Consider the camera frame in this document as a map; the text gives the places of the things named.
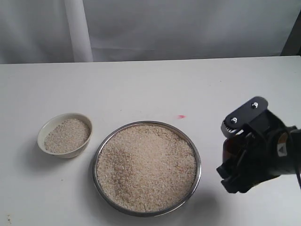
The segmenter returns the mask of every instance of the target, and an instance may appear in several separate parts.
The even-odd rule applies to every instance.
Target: bowl rim
[[[39,139],[39,137],[41,136],[42,130],[43,130],[45,127],[47,127],[53,120],[58,119],[58,118],[61,118],[61,117],[64,117],[64,116],[68,116],[68,115],[70,115],[70,116],[71,116],[71,115],[79,115],[79,116],[82,116],[82,117],[86,118],[86,119],[90,122],[90,124],[91,124],[90,135],[88,136],[87,140],[86,140],[81,146],[79,146],[78,148],[73,149],[73,150],[71,150],[71,151],[69,151],[69,152],[65,152],[65,153],[53,153],[53,152],[47,151],[47,150],[40,144],[40,139]],[[42,126],[42,128],[39,130],[37,143],[38,143],[39,148],[40,148],[43,152],[45,152],[45,153],[47,153],[47,154],[51,154],[51,155],[65,155],[65,154],[70,154],[70,153],[76,152],[76,151],[78,151],[79,149],[81,149],[83,146],[85,146],[85,145],[89,142],[89,140],[91,139],[92,134],[93,134],[93,124],[92,124],[92,121],[91,121],[86,115],[84,115],[84,114],[75,113],[75,112],[70,112],[70,113],[59,114],[59,115],[53,117],[52,119],[48,120],[48,121]]]
[[[98,164],[98,159],[100,154],[102,153],[102,150],[104,148],[104,146],[106,145],[106,143],[113,137],[115,136],[118,132],[127,129],[129,127],[134,127],[134,126],[141,126],[141,125],[154,125],[154,126],[160,126],[166,129],[171,130],[172,132],[176,133],[177,135],[179,135],[182,139],[184,139],[192,148],[193,152],[194,152],[194,157],[196,160],[196,165],[197,165],[197,169],[196,169],[196,176],[194,179],[194,182],[190,188],[190,190],[188,191],[188,193],[175,205],[166,208],[164,210],[159,210],[159,211],[154,211],[154,212],[136,212],[136,211],[132,211],[132,210],[128,210],[126,208],[123,208],[119,205],[117,205],[116,203],[114,203],[103,191],[102,186],[100,185],[98,179],[97,179],[97,164]],[[167,214],[169,212],[172,212],[174,210],[176,210],[177,208],[181,207],[191,196],[192,194],[196,191],[196,188],[198,187],[199,181],[200,181],[200,177],[201,177],[201,159],[198,153],[197,148],[195,147],[195,145],[193,144],[193,142],[189,139],[189,137],[184,134],[181,130],[179,130],[178,128],[171,126],[169,124],[163,123],[163,122],[159,122],[159,121],[136,121],[136,122],[132,122],[129,124],[126,124],[118,129],[116,129],[115,131],[113,131],[110,135],[108,135],[104,141],[100,144],[100,146],[98,147],[94,157],[93,157],[93,181],[94,181],[94,185],[96,187],[96,189],[98,190],[98,193],[103,197],[103,199],[113,208],[115,208],[116,210],[118,210],[119,212],[131,215],[131,216],[136,216],[136,217],[156,217],[156,216],[161,216],[164,214]]]

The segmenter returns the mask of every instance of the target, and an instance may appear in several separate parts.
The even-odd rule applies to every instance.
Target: white curtain
[[[278,56],[300,0],[0,0],[0,63]]]

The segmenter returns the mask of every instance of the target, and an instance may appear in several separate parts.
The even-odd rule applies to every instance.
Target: white table
[[[0,225],[299,226],[295,175],[228,194],[215,170],[222,161],[221,121],[256,95],[287,125],[301,127],[301,58],[0,65]],[[66,112],[86,114],[94,125],[87,150],[71,160],[36,145],[41,126]],[[140,120],[178,127],[202,160],[191,199],[158,218],[111,208],[94,188],[89,166],[109,133]]]

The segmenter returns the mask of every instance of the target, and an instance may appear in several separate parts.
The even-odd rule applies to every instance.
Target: white ceramic bowl
[[[83,121],[90,129],[90,135],[88,137],[88,139],[85,141],[85,143],[78,147],[77,149],[74,149],[72,151],[66,152],[66,153],[52,153],[46,150],[45,145],[44,145],[44,141],[46,136],[53,131],[59,124],[61,124],[63,121],[67,120],[67,119],[78,119]],[[39,131],[38,134],[38,146],[39,148],[47,153],[47,154],[51,154],[54,155],[58,158],[64,158],[64,159],[69,159],[69,158],[73,158],[75,156],[78,156],[79,154],[81,154],[85,148],[88,146],[90,138],[92,136],[92,122],[91,120],[84,116],[83,114],[79,114],[79,113],[66,113],[66,114],[61,114],[58,115],[52,119],[50,119]]]

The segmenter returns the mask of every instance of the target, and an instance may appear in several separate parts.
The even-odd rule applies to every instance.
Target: small bowl
[[[168,207],[164,210],[159,210],[159,211],[155,211],[155,212],[136,212],[136,211],[132,211],[132,210],[128,210],[126,208],[123,208],[119,205],[117,205],[115,202],[113,202],[108,196],[107,194],[104,192],[102,185],[100,184],[100,182],[97,179],[97,165],[98,165],[98,159],[99,156],[102,153],[102,150],[104,148],[104,146],[106,145],[106,143],[112,138],[114,137],[117,133],[119,133],[120,131],[130,128],[130,127],[134,127],[134,126],[142,126],[142,125],[151,125],[151,126],[160,126],[163,128],[166,128],[172,132],[174,132],[175,134],[177,134],[180,138],[182,138],[183,140],[185,140],[189,146],[192,148],[193,153],[194,153],[194,157],[196,160],[196,164],[197,164],[197,169],[196,169],[196,176],[194,178],[194,182],[193,185],[191,186],[190,190],[188,191],[188,193],[175,205]],[[167,213],[170,213],[172,211],[174,211],[175,209],[179,208],[180,206],[182,206],[191,196],[192,194],[195,192],[199,180],[201,177],[201,159],[199,157],[198,154],[198,150],[195,147],[195,145],[193,144],[193,142],[189,139],[189,137],[187,135],[185,135],[182,131],[180,131],[179,129],[177,129],[176,127],[173,127],[171,125],[168,125],[166,123],[163,122],[159,122],[159,121],[137,121],[137,122],[133,122],[130,124],[127,124],[125,126],[120,127],[119,129],[115,130],[114,132],[112,132],[109,136],[107,136],[107,138],[100,144],[99,148],[96,151],[96,154],[93,158],[93,180],[94,180],[94,185],[98,190],[98,193],[107,201],[107,203],[109,205],[111,205],[113,208],[115,208],[116,210],[118,210],[119,212],[128,214],[128,215],[132,215],[132,216],[136,216],[136,217],[156,217],[156,216],[160,216],[160,215],[164,215]]]
[[[78,119],[78,120],[83,121],[90,129],[90,135],[89,135],[88,139],[83,143],[83,145],[81,145],[77,149],[74,149],[74,150],[66,152],[66,153],[53,153],[53,152],[47,151],[45,148],[45,145],[44,145],[46,136],[50,132],[52,132],[59,124],[61,124],[63,121],[65,121],[67,119]],[[58,116],[50,119],[40,129],[39,134],[38,134],[38,146],[43,152],[45,152],[47,154],[51,154],[51,155],[54,155],[54,156],[56,156],[58,158],[62,158],[62,159],[69,159],[69,158],[78,156],[85,150],[85,148],[89,144],[91,136],[92,136],[92,122],[88,117],[84,116],[83,114],[79,114],[79,113],[65,113],[65,114],[61,114],[61,115],[58,115]]]

